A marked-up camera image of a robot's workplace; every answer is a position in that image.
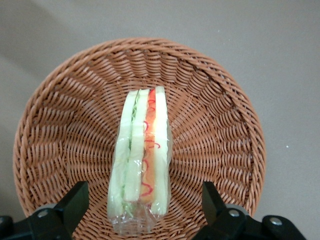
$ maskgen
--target clear plastic packaging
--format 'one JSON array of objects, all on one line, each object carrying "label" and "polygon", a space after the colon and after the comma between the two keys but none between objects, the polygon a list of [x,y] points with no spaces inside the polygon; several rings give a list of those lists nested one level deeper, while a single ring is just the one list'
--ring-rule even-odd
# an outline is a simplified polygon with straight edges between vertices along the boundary
[{"label": "clear plastic packaging", "polygon": [[171,155],[164,88],[130,91],[122,110],[108,189],[107,215],[115,232],[149,233],[168,212]]}]

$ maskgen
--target brown wicker basket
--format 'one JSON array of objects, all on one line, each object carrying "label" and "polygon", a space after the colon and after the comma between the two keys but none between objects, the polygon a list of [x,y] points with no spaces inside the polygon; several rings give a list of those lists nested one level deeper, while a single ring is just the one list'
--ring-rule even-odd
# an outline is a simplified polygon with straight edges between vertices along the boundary
[{"label": "brown wicker basket", "polygon": [[154,232],[135,239],[190,239],[206,224],[202,182],[253,215],[264,183],[263,132],[223,67],[165,39],[108,41],[58,66],[28,101],[14,144],[17,194],[26,216],[89,182],[90,206],[75,239],[126,239],[107,220],[112,155],[128,91],[164,86],[173,135],[172,198]]}]

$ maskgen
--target clamp jaw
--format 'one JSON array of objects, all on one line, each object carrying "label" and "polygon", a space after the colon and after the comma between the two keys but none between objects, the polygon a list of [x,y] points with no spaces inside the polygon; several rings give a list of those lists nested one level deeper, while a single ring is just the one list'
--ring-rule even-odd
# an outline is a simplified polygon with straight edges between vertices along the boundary
[{"label": "clamp jaw", "polygon": [[0,216],[0,240],[72,240],[88,207],[88,182],[79,181],[54,208],[37,210],[17,223]]},{"label": "clamp jaw", "polygon": [[202,209],[208,225],[192,240],[306,240],[282,216],[267,215],[258,222],[238,206],[226,206],[212,182],[202,185]]}]

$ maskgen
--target gray floor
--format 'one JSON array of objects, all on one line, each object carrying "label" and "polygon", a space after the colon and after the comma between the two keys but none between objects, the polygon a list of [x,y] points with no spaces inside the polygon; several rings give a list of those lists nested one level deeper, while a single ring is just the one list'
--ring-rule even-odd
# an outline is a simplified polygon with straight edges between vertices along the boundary
[{"label": "gray floor", "polygon": [[320,1],[2,0],[0,2],[0,215],[23,213],[12,148],[36,87],[92,45],[162,37],[217,60],[257,111],[267,172],[255,218],[289,218],[307,239],[320,222]]}]

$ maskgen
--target wicker basket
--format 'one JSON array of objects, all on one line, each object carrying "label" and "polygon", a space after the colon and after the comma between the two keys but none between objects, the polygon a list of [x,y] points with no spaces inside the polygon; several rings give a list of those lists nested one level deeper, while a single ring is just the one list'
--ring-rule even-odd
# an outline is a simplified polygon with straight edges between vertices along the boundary
[{"label": "wicker basket", "polygon": [[265,144],[253,107],[223,67],[165,39],[108,41],[57,67],[28,101],[14,144],[17,194],[29,216],[89,182],[90,206],[75,239],[126,239],[107,220],[112,155],[128,91],[166,90],[173,135],[169,213],[141,239],[190,239],[206,224],[202,182],[253,215],[265,175]]}]

